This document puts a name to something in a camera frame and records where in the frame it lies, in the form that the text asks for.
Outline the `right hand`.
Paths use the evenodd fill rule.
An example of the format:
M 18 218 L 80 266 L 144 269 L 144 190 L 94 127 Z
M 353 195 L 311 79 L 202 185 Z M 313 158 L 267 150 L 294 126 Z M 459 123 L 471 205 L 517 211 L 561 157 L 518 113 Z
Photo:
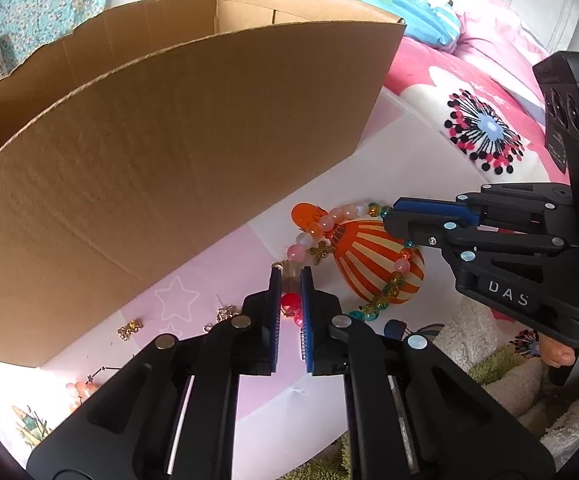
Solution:
M 551 367 L 573 365 L 575 350 L 548 336 L 539 335 L 539 350 L 542 361 Z

